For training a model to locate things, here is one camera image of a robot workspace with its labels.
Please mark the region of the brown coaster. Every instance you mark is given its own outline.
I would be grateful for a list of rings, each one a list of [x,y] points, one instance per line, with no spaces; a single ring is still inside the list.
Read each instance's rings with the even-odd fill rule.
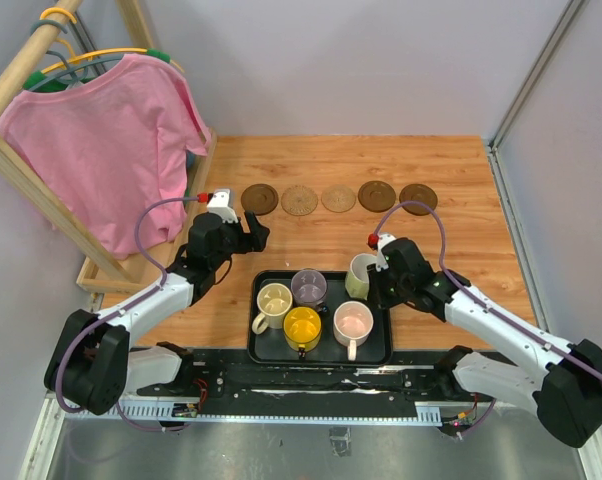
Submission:
[[[362,184],[357,196],[363,208],[375,213],[389,210],[394,206],[396,201],[394,188],[390,184],[378,180]]]
[[[430,210],[435,210],[438,197],[435,191],[424,184],[409,184],[403,187],[399,194],[401,203],[407,202],[403,209],[415,216],[426,216]]]
[[[277,191],[269,184],[253,184],[241,195],[241,204],[245,211],[257,216],[271,213],[278,205]]]

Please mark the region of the pale green mug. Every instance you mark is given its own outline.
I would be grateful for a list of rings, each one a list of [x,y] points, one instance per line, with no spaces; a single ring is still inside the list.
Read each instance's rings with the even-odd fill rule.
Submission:
[[[352,258],[345,279],[347,294],[353,299],[366,300],[369,292],[367,268],[376,264],[376,256],[361,253]]]

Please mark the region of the woven coaster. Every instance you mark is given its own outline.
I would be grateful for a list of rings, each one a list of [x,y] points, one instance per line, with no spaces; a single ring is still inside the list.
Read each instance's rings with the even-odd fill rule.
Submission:
[[[292,216],[306,216],[317,207],[317,194],[309,187],[295,185],[287,188],[281,197],[283,210]]]
[[[332,185],[321,195],[323,206],[334,213],[345,213],[356,204],[357,197],[353,190],[346,185]]]

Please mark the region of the pink mug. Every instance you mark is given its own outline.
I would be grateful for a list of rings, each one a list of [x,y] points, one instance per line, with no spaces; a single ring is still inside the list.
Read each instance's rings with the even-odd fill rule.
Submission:
[[[374,326],[371,310],[362,302],[347,301],[333,314],[333,335],[346,348],[347,360],[353,362],[358,348],[366,342]]]

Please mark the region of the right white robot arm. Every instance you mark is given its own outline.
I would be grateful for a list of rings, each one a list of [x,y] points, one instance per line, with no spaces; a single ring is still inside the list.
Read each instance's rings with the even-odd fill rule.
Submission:
[[[602,426],[602,349],[532,326],[454,272],[434,271],[416,243],[372,234],[368,299],[381,309],[406,305],[466,330],[494,347],[493,360],[463,346],[437,366],[436,392],[447,400],[487,395],[533,414],[563,444],[581,448]]]

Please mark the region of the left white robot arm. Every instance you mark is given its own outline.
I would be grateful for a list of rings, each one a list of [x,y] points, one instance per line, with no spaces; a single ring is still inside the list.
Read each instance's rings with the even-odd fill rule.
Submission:
[[[270,229],[252,212],[244,219],[247,230],[214,213],[197,215],[187,242],[158,280],[108,309],[69,315],[44,375],[44,386],[65,412],[109,411],[127,387],[130,349],[138,338],[203,298],[233,255],[266,248]]]

